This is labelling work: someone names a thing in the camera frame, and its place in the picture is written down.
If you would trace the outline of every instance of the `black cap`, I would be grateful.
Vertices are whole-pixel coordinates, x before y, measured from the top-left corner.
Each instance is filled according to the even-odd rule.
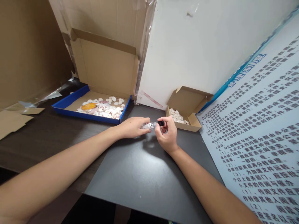
[[[162,127],[164,126],[164,121],[158,121],[158,124]]]

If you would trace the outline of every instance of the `blue stripe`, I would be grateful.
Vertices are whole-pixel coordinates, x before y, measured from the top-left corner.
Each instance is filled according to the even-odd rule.
[[[288,22],[291,20],[294,15],[297,15],[299,13],[299,5],[297,8],[290,13],[290,15],[284,19],[284,21],[274,30],[274,32],[260,45],[260,47],[251,55],[248,61],[246,61],[227,81],[226,83],[217,91],[217,93],[214,95],[213,99],[210,102],[207,102],[204,107],[199,111],[202,112],[204,109],[206,109],[209,105],[211,105],[226,89],[227,85],[232,82],[236,76],[245,68],[249,62],[255,58],[266,46],[267,44],[281,31],[281,29],[288,24]]]

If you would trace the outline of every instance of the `black table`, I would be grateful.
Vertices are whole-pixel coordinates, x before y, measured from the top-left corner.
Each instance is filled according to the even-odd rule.
[[[20,173],[113,126],[56,114],[51,105],[84,86],[76,79],[68,85],[61,91],[62,97],[42,103],[45,110],[41,114],[33,115],[24,127],[0,141],[0,167]],[[130,102],[125,118],[142,116],[153,121],[164,115],[164,111]],[[178,129],[178,144],[223,183],[199,132]],[[116,142],[70,188],[179,223],[211,223],[154,132]]]
[[[136,116],[156,121],[165,112],[140,105]],[[199,132],[178,129],[177,143],[223,184]],[[178,223],[212,223],[154,131],[112,145],[85,193]]]

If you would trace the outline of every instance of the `white board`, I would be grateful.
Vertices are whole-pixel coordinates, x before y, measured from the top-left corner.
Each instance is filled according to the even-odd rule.
[[[137,102],[165,109],[180,86],[216,93],[298,4],[298,0],[157,1]],[[187,12],[195,13],[190,17]]]
[[[264,224],[299,223],[299,12],[199,114],[226,185]]]

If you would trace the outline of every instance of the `orange seashell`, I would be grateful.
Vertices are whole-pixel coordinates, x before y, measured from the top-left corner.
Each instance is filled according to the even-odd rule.
[[[96,107],[96,105],[94,103],[89,103],[89,104],[85,104],[84,106],[82,106],[81,109],[90,110],[90,109],[93,109],[95,107]]]

